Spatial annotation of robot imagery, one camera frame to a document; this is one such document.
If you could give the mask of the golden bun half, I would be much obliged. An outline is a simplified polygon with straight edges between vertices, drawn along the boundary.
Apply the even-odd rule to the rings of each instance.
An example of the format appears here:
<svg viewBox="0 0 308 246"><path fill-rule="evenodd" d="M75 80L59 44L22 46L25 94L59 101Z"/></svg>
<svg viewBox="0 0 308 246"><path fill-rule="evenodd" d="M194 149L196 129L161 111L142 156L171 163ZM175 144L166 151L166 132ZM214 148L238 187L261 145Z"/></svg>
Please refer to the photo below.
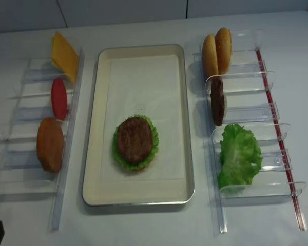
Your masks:
<svg viewBox="0 0 308 246"><path fill-rule="evenodd" d="M215 36L215 43L219 74L225 74L228 71L232 55L230 30L226 27L220 28Z"/></svg>
<svg viewBox="0 0 308 246"><path fill-rule="evenodd" d="M218 75L219 69L216 53L216 43L213 34L209 34L203 42L202 61L206 78L209 78L213 75Z"/></svg>

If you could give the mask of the brown meat patty in rack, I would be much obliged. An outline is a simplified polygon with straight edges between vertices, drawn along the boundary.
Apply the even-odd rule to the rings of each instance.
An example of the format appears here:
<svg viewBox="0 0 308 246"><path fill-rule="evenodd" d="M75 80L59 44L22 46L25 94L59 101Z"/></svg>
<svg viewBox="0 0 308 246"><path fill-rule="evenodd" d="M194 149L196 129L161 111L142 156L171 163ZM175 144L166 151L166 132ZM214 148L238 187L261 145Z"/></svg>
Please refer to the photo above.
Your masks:
<svg viewBox="0 0 308 246"><path fill-rule="evenodd" d="M216 126L220 126L224 118L225 97L223 93L223 82L219 77L213 78L210 99L213 122Z"/></svg>

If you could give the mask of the clear acrylic rack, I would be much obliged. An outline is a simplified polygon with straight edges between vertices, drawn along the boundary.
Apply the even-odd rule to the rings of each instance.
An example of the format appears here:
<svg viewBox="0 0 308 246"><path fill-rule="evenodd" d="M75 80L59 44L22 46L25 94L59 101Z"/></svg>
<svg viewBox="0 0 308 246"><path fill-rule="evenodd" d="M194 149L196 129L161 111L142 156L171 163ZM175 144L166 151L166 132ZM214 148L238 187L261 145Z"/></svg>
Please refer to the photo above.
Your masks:
<svg viewBox="0 0 308 246"><path fill-rule="evenodd" d="M295 181L285 139L290 126L280 122L272 97L275 73L261 54L262 31L210 33L194 54L201 72L206 175L219 233L226 233L228 207L291 202L298 228L307 226L299 204L306 187Z"/></svg>
<svg viewBox="0 0 308 246"><path fill-rule="evenodd" d="M49 230L60 225L67 169L74 134L85 55L79 42L68 42L78 55L77 79L69 81L46 52L27 52L0 57L0 200L51 199ZM62 168L57 173L43 170L36 154L36 138L43 119L54 117L51 106L53 81L60 78L67 93L67 115L60 120L65 146Z"/></svg>

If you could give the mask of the white paper tray liner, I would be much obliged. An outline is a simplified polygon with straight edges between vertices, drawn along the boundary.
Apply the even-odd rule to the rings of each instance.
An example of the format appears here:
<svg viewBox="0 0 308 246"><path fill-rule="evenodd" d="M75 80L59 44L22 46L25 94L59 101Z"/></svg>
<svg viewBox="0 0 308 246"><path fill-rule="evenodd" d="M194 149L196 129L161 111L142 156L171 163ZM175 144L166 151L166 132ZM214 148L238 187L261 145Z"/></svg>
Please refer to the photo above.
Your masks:
<svg viewBox="0 0 308 246"><path fill-rule="evenodd" d="M113 60L104 128L100 177L106 182L178 179L185 156L179 60L176 55ZM148 168L128 172L113 159L116 127L135 114L145 115L159 134L159 150Z"/></svg>

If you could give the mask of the green lettuce leaf in rack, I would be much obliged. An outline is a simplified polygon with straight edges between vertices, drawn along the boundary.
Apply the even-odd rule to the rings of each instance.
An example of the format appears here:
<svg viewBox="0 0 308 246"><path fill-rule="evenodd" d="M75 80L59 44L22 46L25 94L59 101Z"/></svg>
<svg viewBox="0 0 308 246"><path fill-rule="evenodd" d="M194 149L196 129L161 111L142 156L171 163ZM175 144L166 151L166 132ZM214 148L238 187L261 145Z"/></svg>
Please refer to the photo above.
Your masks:
<svg viewBox="0 0 308 246"><path fill-rule="evenodd" d="M261 170L263 160L260 146L253 132L239 124L227 124L222 137L219 188L251 185L253 178Z"/></svg>

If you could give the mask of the golden bun half front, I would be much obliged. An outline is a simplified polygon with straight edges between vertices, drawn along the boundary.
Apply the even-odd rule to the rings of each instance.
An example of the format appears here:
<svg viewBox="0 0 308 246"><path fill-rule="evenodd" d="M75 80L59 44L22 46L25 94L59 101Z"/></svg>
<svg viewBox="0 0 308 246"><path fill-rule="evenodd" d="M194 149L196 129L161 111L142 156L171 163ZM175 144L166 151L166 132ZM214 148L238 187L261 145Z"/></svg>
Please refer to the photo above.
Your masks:
<svg viewBox="0 0 308 246"><path fill-rule="evenodd" d="M213 75L218 75L219 69L216 53L216 43L213 34L209 34L203 42L202 61L206 78L209 78Z"/></svg>

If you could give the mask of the bottom bun on tray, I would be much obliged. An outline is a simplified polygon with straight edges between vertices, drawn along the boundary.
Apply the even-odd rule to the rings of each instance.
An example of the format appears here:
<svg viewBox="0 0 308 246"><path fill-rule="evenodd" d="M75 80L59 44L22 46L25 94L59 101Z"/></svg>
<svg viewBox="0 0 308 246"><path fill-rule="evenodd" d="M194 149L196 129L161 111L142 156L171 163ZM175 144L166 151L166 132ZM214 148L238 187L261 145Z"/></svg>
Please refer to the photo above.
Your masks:
<svg viewBox="0 0 308 246"><path fill-rule="evenodd" d="M131 172L140 172L144 171L148 166L141 166L141 167L136 167L135 169L131 169Z"/></svg>

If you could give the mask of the cream metal tray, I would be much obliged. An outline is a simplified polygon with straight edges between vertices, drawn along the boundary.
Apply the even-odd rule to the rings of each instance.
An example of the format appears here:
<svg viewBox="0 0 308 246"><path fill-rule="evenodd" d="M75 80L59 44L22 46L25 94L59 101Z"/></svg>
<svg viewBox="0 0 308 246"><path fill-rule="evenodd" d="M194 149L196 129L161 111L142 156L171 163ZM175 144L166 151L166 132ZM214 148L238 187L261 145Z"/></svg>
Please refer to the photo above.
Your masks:
<svg viewBox="0 0 308 246"><path fill-rule="evenodd" d="M116 127L143 115L159 149L127 171L113 158ZM177 44L109 48L98 58L82 197L89 206L185 204L195 189L184 51Z"/></svg>

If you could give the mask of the golden bun half rear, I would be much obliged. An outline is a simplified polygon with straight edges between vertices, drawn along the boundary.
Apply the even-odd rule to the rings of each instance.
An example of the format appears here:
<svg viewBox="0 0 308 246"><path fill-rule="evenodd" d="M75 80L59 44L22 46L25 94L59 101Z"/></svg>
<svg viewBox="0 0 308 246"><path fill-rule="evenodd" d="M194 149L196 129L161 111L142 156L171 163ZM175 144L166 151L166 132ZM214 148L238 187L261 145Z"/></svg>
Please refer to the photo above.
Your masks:
<svg viewBox="0 0 308 246"><path fill-rule="evenodd" d="M230 30L226 27L220 28L215 36L215 43L219 74L225 74L228 71L232 55Z"/></svg>

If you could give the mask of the clear acrylic left rack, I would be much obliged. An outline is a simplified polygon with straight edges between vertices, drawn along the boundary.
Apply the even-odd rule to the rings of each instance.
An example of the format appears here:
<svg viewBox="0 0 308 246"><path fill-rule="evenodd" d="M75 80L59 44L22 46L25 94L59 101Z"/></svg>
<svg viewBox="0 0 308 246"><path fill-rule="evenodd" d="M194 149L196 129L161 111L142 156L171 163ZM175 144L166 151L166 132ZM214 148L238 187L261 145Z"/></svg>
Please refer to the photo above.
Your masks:
<svg viewBox="0 0 308 246"><path fill-rule="evenodd" d="M67 169L74 134L85 55L79 42L68 42L78 55L77 79L69 81L46 52L27 52L0 57L0 200L51 199L49 230L60 225ZM60 120L65 146L62 168L57 173L43 170L36 154L36 138L43 119L54 117L51 106L53 81L60 78L67 93L67 115Z"/></svg>

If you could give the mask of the toasted brown bun slice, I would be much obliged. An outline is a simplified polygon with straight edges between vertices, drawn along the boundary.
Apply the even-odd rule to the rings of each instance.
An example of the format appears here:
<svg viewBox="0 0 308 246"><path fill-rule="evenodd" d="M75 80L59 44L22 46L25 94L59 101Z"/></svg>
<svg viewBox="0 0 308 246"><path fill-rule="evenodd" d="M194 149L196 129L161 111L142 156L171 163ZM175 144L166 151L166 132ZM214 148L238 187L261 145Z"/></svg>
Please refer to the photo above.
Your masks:
<svg viewBox="0 0 308 246"><path fill-rule="evenodd" d="M44 118L38 128L36 139L36 154L44 171L60 171L64 145L60 123L52 117Z"/></svg>

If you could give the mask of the green lettuce on tray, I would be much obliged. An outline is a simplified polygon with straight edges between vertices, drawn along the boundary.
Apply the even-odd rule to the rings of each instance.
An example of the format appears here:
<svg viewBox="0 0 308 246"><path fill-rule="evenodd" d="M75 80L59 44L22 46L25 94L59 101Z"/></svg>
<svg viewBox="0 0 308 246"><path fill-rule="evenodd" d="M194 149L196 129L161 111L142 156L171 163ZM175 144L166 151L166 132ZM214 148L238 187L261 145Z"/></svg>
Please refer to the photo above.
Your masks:
<svg viewBox="0 0 308 246"><path fill-rule="evenodd" d="M155 154L157 154L158 150L159 150L159 135L158 132L156 130L156 127L153 125L153 123L151 122L151 120L145 116L145 115L139 115L136 114L135 116L139 116L142 117L144 119L146 119L148 121L148 123L150 124L150 127L152 129L152 133L153 133L153 147L151 150L150 155L142 162L140 162L139 164L132 166L131 164L129 164L127 161L125 161L121 155L118 153L118 149L117 149L117 131L118 131L118 126L115 129L114 135L113 135L113 139L112 139L112 155L114 160L123 168L125 168L127 171L130 171L131 169L135 169L136 167L141 167L141 166L149 166L151 161L154 159Z"/></svg>

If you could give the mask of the clear acrylic right rack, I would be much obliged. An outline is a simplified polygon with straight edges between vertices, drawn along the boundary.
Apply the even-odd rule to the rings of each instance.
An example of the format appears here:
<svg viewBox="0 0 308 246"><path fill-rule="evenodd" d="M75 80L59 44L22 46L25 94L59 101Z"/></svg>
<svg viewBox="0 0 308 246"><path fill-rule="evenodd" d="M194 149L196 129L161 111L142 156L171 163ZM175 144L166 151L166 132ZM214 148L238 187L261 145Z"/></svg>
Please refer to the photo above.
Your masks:
<svg viewBox="0 0 308 246"><path fill-rule="evenodd" d="M226 233L228 207L291 202L298 228L307 226L299 204L306 187L295 181L285 139L290 126L280 122L272 97L275 73L261 54L262 31L210 33L194 54L201 72L206 175L219 233Z"/></svg>

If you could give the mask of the brown meat patty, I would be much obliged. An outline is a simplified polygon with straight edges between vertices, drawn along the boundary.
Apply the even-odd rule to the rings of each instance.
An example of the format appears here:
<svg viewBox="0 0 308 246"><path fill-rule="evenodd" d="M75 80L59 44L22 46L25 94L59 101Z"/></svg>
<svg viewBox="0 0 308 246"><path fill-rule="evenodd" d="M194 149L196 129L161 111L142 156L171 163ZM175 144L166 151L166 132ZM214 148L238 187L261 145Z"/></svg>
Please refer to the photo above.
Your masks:
<svg viewBox="0 0 308 246"><path fill-rule="evenodd" d="M118 153L132 166L144 161L150 155L152 147L153 133L146 119L135 116L118 126Z"/></svg>
<svg viewBox="0 0 308 246"><path fill-rule="evenodd" d="M223 82L219 77L213 78L210 99L213 122L216 126L220 126L224 118L225 97L223 93Z"/></svg>

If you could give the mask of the red tomato slice in rack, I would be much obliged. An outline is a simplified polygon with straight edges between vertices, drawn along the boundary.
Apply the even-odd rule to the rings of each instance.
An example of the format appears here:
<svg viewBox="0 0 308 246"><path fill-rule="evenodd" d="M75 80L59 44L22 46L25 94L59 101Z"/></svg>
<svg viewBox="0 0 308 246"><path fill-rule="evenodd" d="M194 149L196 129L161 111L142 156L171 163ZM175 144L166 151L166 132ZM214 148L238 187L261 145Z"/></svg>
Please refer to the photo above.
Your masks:
<svg viewBox="0 0 308 246"><path fill-rule="evenodd" d="M51 106L58 120L65 120L67 115L67 92L63 80L56 78L51 87Z"/></svg>

